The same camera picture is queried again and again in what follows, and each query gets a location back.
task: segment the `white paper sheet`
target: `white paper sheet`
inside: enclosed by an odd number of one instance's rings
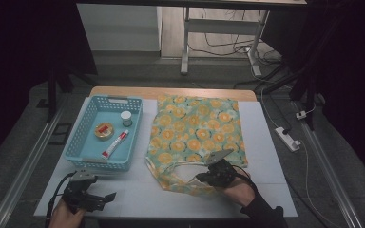
[[[249,162],[247,171],[272,208],[282,206],[285,217],[296,217],[295,206],[283,176],[261,106],[258,102],[239,102],[241,131]],[[88,192],[105,196],[117,192],[115,200],[103,211],[87,213],[95,218],[242,218],[240,207],[222,195],[193,197],[164,191],[152,177],[145,163],[151,125],[157,113],[155,100],[144,100],[143,116],[130,170],[112,177],[99,177]],[[34,216],[44,217],[49,199],[60,180],[75,171],[63,156],[49,180]]]

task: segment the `plastic basket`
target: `plastic basket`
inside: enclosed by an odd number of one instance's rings
[[[128,171],[141,122],[142,106],[141,98],[107,95],[86,98],[64,148],[66,159],[76,167],[103,173]],[[123,126],[121,119],[121,113],[126,110],[132,114],[132,125],[129,127]],[[113,125],[114,134],[110,139],[101,141],[94,135],[94,129],[98,124],[104,122]],[[127,129],[129,134],[125,140],[115,149],[108,160],[102,159],[102,152]]]

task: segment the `white power outlet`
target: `white power outlet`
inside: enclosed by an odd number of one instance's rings
[[[294,141],[289,134],[283,134],[283,127],[278,127],[275,129],[275,132],[279,135],[279,137],[283,140],[283,142],[287,145],[287,147],[292,151],[295,152],[300,149],[300,142]]]

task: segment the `orange flower pattern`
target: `orange flower pattern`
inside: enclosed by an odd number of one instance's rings
[[[226,157],[231,164],[247,165],[237,101],[169,95],[158,98],[146,160],[163,190],[213,193],[213,187],[184,181],[173,171],[177,165],[203,165],[211,152],[222,149],[234,150]]]

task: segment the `person's left hand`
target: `person's left hand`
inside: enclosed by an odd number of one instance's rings
[[[67,204],[60,199],[52,213],[49,228],[78,228],[85,212],[85,209],[78,209],[76,214],[73,214]]]

